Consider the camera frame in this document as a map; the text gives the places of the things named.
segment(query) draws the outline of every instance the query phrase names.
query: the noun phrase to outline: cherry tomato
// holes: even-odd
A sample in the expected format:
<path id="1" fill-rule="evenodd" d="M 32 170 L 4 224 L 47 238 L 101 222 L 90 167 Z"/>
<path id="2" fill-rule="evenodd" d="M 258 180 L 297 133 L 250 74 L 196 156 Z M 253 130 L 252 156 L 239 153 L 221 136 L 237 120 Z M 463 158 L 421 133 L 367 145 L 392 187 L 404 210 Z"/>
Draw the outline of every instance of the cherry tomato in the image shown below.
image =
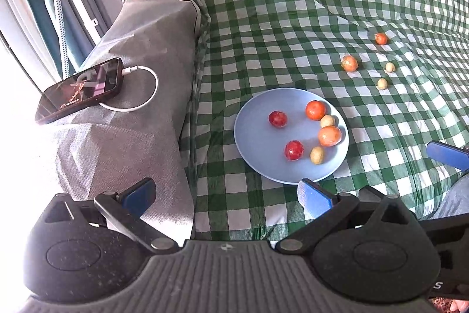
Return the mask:
<path id="1" fill-rule="evenodd" d="M 300 141 L 290 141 L 287 143 L 284 151 L 285 157 L 287 157 L 289 161 L 296 161 L 297 159 L 300 159 L 303 155 L 303 152 L 304 147 Z"/>
<path id="2" fill-rule="evenodd" d="M 347 72 L 355 72 L 358 68 L 358 63 L 353 56 L 346 55 L 342 59 L 342 68 Z"/>
<path id="3" fill-rule="evenodd" d="M 388 44 L 388 37 L 384 32 L 377 33 L 375 35 L 376 43 L 379 45 L 385 45 Z"/>
<path id="4" fill-rule="evenodd" d="M 310 101 L 306 105 L 305 113 L 309 119 L 319 121 L 326 115 L 325 104 L 317 100 Z"/>
<path id="5" fill-rule="evenodd" d="M 331 147 L 337 145 L 342 139 L 342 132 L 337 126 L 325 126 L 317 134 L 321 146 Z"/>
<path id="6" fill-rule="evenodd" d="M 287 124 L 287 115 L 282 111 L 273 111 L 269 114 L 269 122 L 276 128 L 283 128 Z"/>

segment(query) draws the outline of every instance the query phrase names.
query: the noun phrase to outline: beige ball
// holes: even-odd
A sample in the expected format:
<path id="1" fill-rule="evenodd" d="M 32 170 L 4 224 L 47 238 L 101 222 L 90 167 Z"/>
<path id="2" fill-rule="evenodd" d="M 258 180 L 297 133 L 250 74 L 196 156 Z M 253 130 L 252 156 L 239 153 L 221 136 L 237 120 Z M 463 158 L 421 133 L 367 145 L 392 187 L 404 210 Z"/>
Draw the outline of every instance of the beige ball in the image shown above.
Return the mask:
<path id="1" fill-rule="evenodd" d="M 392 73 L 396 70 L 396 66 L 393 63 L 386 64 L 386 72 Z"/>
<path id="2" fill-rule="evenodd" d="M 324 149 L 320 146 L 316 146 L 311 150 L 310 160 L 315 165 L 320 165 L 324 162 Z"/>
<path id="3" fill-rule="evenodd" d="M 334 126 L 335 119 L 330 114 L 326 114 L 323 118 L 321 118 L 320 125 L 322 128 L 325 126 Z"/>
<path id="4" fill-rule="evenodd" d="M 377 83 L 377 87 L 380 90 L 387 89 L 388 88 L 388 82 L 386 81 L 386 79 L 379 79 L 378 83 Z"/>

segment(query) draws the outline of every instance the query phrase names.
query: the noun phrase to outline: ribbed black surface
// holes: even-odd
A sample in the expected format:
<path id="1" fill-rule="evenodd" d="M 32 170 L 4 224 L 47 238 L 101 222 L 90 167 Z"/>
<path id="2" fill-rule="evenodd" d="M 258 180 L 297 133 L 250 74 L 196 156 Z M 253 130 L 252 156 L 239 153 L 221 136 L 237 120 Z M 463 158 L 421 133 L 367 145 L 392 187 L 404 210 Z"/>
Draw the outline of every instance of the ribbed black surface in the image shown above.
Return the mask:
<path id="1" fill-rule="evenodd" d="M 22 312 L 430 313 L 435 310 L 425 300 L 387 307 L 347 300 L 325 288 L 302 258 L 278 254 L 267 242 L 190 241 L 180 252 L 154 256 L 134 283 L 107 299 L 83 305 L 56 305 L 30 298 Z"/>

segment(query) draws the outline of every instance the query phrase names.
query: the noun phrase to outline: plate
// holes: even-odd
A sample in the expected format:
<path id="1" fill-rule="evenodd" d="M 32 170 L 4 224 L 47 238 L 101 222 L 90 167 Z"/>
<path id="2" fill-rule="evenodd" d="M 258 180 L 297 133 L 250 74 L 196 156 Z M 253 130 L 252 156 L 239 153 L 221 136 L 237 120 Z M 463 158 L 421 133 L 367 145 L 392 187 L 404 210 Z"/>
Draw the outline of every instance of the plate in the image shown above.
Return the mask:
<path id="1" fill-rule="evenodd" d="M 320 165 L 310 161 L 310 152 L 319 146 L 317 134 L 319 121 L 306 117 L 306 104 L 312 100 L 327 105 L 327 114 L 336 119 L 336 126 L 342 131 L 342 141 L 324 148 L 325 159 Z M 283 111 L 288 123 L 275 128 L 269 123 L 269 114 Z M 234 140 L 242 158 L 259 174 L 275 182 L 298 184 L 303 178 L 313 182 L 330 176 L 342 164 L 349 149 L 349 133 L 339 111 L 327 100 L 302 89 L 277 88 L 255 95 L 236 116 Z M 298 140 L 304 146 L 303 157 L 289 161 L 283 154 L 291 140 Z"/>

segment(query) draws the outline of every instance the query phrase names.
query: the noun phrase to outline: green and white checkered tablecloth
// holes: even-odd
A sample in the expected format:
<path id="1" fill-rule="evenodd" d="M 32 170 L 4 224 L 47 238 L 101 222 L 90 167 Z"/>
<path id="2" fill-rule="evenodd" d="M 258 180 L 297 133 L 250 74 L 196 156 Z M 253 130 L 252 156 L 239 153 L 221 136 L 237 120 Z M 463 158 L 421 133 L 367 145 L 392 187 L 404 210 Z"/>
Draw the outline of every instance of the green and white checkered tablecloth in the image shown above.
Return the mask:
<path id="1" fill-rule="evenodd" d="M 398 193 L 419 218 L 438 207 L 460 173 L 430 160 L 425 144 L 469 142 L 469 0 L 197 2 L 204 32 L 181 137 L 197 238 L 279 240 L 307 222 L 296 187 L 254 172 L 233 138 L 240 108 L 277 87 L 316 93 L 346 118 L 349 152 L 321 186 Z M 381 31 L 386 46 L 374 43 Z M 342 70 L 346 54 L 358 72 Z M 388 90 L 377 89 L 381 77 Z"/>

